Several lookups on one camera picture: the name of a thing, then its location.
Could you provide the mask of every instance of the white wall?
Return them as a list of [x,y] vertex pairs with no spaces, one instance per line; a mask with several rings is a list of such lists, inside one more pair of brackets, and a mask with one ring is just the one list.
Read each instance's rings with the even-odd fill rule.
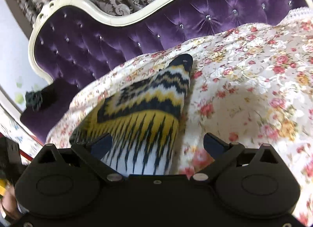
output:
[[[25,109],[25,92],[47,86],[47,82],[33,72],[27,49],[27,37],[5,0],[0,0],[0,103],[6,110],[12,108],[8,106],[8,102],[12,102],[21,113]],[[3,99],[3,94],[8,96],[8,101]]]

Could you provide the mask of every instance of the purple cushion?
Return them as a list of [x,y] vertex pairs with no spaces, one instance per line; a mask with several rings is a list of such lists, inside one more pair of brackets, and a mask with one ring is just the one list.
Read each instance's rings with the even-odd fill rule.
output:
[[278,24],[304,0],[174,0],[133,25],[113,27],[74,6],[59,9],[35,42],[38,65],[81,89],[143,53],[251,22]]
[[56,101],[51,103],[48,108],[43,108],[38,112],[34,112],[32,107],[26,108],[20,120],[44,144],[48,132],[63,117],[79,89],[64,79],[58,78],[42,91],[53,93]]

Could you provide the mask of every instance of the tufted button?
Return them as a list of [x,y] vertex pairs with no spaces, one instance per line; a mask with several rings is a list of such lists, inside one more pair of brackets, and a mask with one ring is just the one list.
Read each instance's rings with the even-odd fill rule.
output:
[[234,14],[235,16],[238,16],[238,11],[237,11],[236,9],[233,9],[233,14]]

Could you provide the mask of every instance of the patterned pillow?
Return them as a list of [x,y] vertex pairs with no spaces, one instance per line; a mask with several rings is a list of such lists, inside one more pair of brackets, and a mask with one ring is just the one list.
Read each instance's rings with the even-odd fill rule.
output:
[[86,145],[110,133],[105,164],[126,176],[168,174],[192,61],[188,54],[179,55],[151,78],[102,100],[74,130],[70,143]]

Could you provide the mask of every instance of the yellow object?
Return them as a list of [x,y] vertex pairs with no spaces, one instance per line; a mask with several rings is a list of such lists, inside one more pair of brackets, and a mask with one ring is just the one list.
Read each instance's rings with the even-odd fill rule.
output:
[[7,181],[3,180],[3,179],[0,179],[0,194],[2,196],[4,195],[4,193],[6,191],[6,189],[5,189],[6,185],[7,185]]

